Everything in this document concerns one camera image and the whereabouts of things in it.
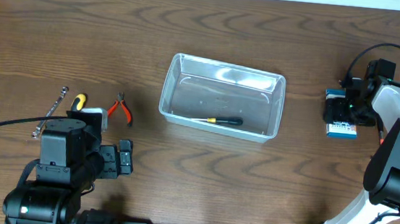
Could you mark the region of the blue white screw box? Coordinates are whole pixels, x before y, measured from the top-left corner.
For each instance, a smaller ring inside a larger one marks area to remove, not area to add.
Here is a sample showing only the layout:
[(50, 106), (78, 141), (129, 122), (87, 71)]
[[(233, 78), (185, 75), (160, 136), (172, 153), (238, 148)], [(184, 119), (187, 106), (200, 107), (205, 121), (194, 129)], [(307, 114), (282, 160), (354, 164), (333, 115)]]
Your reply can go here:
[[(325, 92), (326, 101), (330, 99), (345, 98), (344, 90), (330, 89), (328, 88)], [(356, 126), (345, 121), (333, 122), (332, 124), (326, 124), (326, 136), (335, 137), (336, 139), (356, 139), (357, 129)]]

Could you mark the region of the clear plastic container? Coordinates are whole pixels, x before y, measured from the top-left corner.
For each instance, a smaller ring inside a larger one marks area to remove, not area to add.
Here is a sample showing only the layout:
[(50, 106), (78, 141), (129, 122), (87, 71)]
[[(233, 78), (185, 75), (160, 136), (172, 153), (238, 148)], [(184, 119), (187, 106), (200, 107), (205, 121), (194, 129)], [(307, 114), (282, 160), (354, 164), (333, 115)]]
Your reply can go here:
[[(263, 144), (278, 134), (285, 91), (280, 74), (177, 53), (158, 111), (171, 123)], [(241, 118), (243, 124), (192, 120), (218, 116)]]

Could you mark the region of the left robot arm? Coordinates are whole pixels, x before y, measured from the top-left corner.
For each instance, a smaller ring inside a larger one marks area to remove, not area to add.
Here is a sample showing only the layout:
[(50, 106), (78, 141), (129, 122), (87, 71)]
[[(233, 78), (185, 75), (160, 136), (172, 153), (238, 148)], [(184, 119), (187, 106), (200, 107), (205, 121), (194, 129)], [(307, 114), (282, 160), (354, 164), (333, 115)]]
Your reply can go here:
[(133, 143), (103, 145), (107, 113), (92, 108), (68, 111), (49, 121), (41, 135), (41, 154), (25, 166), (3, 203), (5, 224), (119, 224), (99, 210), (81, 210), (81, 198), (98, 179), (133, 171)]

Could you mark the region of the stubby yellow black screwdriver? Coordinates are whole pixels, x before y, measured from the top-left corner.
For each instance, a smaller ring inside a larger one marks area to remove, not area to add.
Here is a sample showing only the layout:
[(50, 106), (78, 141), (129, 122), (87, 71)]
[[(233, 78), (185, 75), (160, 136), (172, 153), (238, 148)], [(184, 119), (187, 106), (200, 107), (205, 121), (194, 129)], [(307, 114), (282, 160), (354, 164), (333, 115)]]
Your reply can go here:
[(79, 93), (74, 100), (72, 101), (72, 105), (70, 106), (71, 111), (81, 111), (86, 104), (86, 100), (88, 99), (87, 95), (84, 93)]

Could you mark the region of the silver ratchet wrench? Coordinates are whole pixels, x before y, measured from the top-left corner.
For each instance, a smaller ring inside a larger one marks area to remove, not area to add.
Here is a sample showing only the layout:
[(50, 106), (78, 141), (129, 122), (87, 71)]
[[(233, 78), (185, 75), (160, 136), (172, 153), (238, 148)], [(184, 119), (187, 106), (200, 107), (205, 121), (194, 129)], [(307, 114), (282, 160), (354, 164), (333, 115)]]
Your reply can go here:
[[(45, 115), (46, 117), (49, 117), (49, 116), (51, 116), (51, 114), (54, 113), (54, 111), (58, 108), (58, 106), (61, 104), (61, 102), (65, 98), (68, 91), (69, 91), (69, 88), (63, 86), (63, 88), (60, 90), (60, 96), (57, 98), (57, 100), (51, 106), (50, 110)], [(36, 126), (35, 130), (32, 133), (32, 139), (38, 139), (40, 137), (41, 131), (43, 130), (45, 123), (46, 123), (46, 120), (39, 121), (38, 125)]]

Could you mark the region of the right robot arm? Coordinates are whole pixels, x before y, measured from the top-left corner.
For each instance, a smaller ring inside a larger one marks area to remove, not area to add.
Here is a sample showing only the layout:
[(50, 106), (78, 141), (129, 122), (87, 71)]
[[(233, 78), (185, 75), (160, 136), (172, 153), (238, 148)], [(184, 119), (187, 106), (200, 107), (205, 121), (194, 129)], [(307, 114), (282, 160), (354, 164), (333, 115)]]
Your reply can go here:
[(400, 219), (400, 83), (396, 65), (369, 62), (365, 76), (346, 77), (341, 90), (327, 90), (328, 125), (376, 126), (380, 144), (363, 177), (363, 189), (336, 217), (322, 224), (387, 224)]

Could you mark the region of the red handled pliers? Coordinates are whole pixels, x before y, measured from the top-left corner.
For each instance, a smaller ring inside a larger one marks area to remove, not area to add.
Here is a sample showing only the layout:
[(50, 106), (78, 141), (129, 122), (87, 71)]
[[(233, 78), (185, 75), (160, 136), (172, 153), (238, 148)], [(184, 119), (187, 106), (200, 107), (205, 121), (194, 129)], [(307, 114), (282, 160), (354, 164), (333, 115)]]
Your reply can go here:
[(124, 99), (124, 93), (123, 92), (119, 92), (116, 96), (116, 100), (114, 101), (114, 104), (112, 105), (112, 107), (110, 107), (107, 110), (108, 113), (108, 117), (111, 117), (112, 114), (116, 111), (117, 108), (121, 108), (125, 114), (125, 118), (127, 120), (127, 126), (131, 127), (133, 125), (133, 115), (131, 110), (128, 108), (128, 105), (125, 102)]

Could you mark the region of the small black yellow screwdriver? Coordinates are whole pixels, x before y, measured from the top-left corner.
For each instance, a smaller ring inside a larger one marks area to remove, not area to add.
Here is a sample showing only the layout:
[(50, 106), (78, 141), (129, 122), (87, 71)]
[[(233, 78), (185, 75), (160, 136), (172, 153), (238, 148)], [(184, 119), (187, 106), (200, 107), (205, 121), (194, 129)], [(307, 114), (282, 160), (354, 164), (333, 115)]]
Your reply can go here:
[(210, 117), (210, 118), (192, 118), (192, 120), (195, 121), (203, 121), (206, 123), (212, 123), (212, 124), (228, 124), (228, 125), (232, 125), (232, 126), (241, 126), (243, 124), (243, 119), (241, 118), (237, 118), (237, 117)]

